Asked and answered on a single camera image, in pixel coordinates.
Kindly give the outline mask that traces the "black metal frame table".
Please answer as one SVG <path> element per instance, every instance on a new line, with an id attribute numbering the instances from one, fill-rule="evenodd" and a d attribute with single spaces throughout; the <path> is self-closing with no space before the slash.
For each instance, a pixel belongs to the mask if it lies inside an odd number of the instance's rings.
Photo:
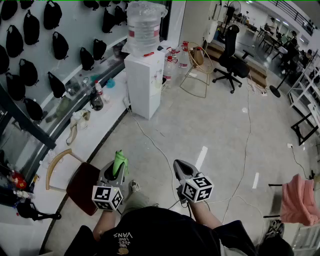
<path id="1" fill-rule="evenodd" d="M 314 125 L 309 118 L 313 117 L 312 113 L 310 112 L 306 116 L 304 116 L 301 120 L 299 120 L 297 123 L 291 126 L 291 129 L 295 132 L 298 138 L 298 145 L 301 146 L 303 143 L 305 143 L 319 128 L 319 126 L 316 124 Z M 311 130 L 306 134 L 303 135 L 301 132 L 301 125 L 306 123 Z"/>

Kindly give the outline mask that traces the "white water dispenser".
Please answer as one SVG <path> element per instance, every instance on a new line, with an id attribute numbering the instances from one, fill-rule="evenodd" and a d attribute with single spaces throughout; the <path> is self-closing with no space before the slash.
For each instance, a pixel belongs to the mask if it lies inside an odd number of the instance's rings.
<path id="1" fill-rule="evenodd" d="M 160 106 L 164 61 L 161 51 L 147 57 L 129 54 L 124 60 L 131 109 L 147 120 Z"/>

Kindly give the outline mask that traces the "person's left leg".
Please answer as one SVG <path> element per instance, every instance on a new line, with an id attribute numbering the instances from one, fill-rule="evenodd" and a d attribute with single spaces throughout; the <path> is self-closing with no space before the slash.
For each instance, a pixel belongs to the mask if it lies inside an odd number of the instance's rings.
<path id="1" fill-rule="evenodd" d="M 136 191 L 130 194 L 128 197 L 124 210 L 121 214 L 123 218 L 127 213 L 134 210 L 146 208 L 146 207 L 159 207 L 159 204 L 155 201 L 152 201 L 148 196 L 144 195 L 141 191 Z"/>

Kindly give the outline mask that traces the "dark glass jar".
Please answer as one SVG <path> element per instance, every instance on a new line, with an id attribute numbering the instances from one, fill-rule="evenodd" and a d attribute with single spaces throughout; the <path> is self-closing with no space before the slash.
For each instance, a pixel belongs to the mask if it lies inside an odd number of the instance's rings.
<path id="1" fill-rule="evenodd" d="M 89 103 L 91 108 L 95 111 L 100 111 L 104 106 L 101 96 L 96 91 L 90 93 Z"/>

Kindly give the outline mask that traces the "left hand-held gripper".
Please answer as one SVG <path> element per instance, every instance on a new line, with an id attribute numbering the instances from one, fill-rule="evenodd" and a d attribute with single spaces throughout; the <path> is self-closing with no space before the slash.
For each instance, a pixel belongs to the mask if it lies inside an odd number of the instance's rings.
<path id="1" fill-rule="evenodd" d="M 113 166 L 114 161 L 109 162 L 99 172 L 98 185 L 104 185 L 113 181 Z M 121 190 L 125 179 L 125 164 L 122 163 L 117 172 L 117 185 L 118 186 L 97 186 L 92 188 L 92 201 L 96 207 L 103 211 L 116 211 L 122 204 L 124 196 Z"/>

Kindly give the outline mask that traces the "person's left shoe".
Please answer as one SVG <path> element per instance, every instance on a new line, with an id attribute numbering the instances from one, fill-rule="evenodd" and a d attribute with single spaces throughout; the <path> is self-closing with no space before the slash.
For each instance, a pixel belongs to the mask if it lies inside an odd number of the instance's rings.
<path id="1" fill-rule="evenodd" d="M 135 180 L 129 182 L 129 189 L 132 194 L 141 190 L 139 183 Z"/>

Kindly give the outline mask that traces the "group of black wall bags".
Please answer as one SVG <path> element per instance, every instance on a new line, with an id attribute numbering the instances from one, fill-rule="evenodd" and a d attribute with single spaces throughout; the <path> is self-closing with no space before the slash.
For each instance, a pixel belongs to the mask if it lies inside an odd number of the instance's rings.
<path id="1" fill-rule="evenodd" d="M 0 0 L 0 102 L 35 122 L 61 118 L 124 41 L 126 4 L 81 0 Z"/>

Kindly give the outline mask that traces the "black backpack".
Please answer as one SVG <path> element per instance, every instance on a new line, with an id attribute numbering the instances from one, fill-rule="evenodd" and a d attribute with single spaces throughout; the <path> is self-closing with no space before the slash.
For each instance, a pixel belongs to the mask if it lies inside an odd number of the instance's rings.
<path id="1" fill-rule="evenodd" d="M 267 238 L 258 248 L 258 256 L 294 256 L 292 247 L 280 236 Z"/>

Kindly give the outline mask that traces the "green cup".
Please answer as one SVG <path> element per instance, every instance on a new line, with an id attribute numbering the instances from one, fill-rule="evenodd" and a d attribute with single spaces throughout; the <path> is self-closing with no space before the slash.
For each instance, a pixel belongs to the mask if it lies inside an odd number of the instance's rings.
<path id="1" fill-rule="evenodd" d="M 129 160 L 127 157 L 124 156 L 123 151 L 119 150 L 115 153 L 115 158 L 113 162 L 113 169 L 112 169 L 112 175 L 115 177 L 118 173 L 119 168 L 124 164 L 124 175 L 129 174 L 128 165 Z"/>

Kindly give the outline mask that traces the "person's right forearm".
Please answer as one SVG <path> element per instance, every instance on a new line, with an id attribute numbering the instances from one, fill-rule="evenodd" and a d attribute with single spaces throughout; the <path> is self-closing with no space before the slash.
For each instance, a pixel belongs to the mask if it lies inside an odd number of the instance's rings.
<path id="1" fill-rule="evenodd" d="M 201 225 L 207 226 L 210 229 L 215 229 L 223 224 L 211 213 L 208 206 L 203 202 L 189 201 L 189 205 L 195 221 Z"/>

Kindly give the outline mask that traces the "person's black shirt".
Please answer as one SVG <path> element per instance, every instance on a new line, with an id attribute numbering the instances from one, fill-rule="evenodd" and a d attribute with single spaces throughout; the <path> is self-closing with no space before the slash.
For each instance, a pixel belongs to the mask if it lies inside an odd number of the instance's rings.
<path id="1" fill-rule="evenodd" d="M 95 240 L 83 225 L 64 256 L 258 256 L 241 221 L 214 229 L 160 207 L 126 213 Z"/>

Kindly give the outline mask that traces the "clear wrapped water jug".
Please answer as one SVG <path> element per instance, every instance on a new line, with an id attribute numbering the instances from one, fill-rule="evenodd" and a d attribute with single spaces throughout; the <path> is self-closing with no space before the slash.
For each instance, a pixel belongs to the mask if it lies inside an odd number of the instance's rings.
<path id="1" fill-rule="evenodd" d="M 135 57 L 156 52 L 160 44 L 161 19 L 168 10 L 163 4 L 132 1 L 126 9 L 127 40 L 121 51 Z"/>

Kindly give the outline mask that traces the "black floor fan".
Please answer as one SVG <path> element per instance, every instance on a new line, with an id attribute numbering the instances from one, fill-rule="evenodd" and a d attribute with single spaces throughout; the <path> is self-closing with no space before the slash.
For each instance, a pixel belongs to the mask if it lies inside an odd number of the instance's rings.
<path id="1" fill-rule="evenodd" d="M 225 7 L 227 8 L 225 24 L 228 25 L 232 19 L 238 17 L 241 13 L 241 3 L 237 0 L 228 1 Z"/>

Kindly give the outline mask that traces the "wooden chair with red seat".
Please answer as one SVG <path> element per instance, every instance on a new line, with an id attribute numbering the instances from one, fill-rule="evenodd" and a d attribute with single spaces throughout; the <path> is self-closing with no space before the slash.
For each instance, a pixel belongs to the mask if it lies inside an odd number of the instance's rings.
<path id="1" fill-rule="evenodd" d="M 70 155 L 80 162 L 68 182 L 66 189 L 50 185 L 51 176 L 58 162 L 66 155 Z M 87 215 L 92 216 L 98 207 L 92 201 L 93 187 L 97 184 L 100 170 L 90 163 L 83 161 L 73 153 L 72 149 L 66 149 L 53 158 L 46 172 L 45 189 L 66 193 L 68 197 Z"/>

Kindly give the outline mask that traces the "person's left forearm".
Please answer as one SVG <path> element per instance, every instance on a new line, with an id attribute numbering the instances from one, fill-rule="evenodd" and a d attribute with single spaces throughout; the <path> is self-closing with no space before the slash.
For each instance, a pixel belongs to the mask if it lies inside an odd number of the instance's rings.
<path id="1" fill-rule="evenodd" d="M 114 211 L 104 210 L 92 231 L 94 239 L 96 241 L 99 241 L 101 239 L 101 236 L 105 232 L 113 229 L 115 225 L 116 213 Z"/>

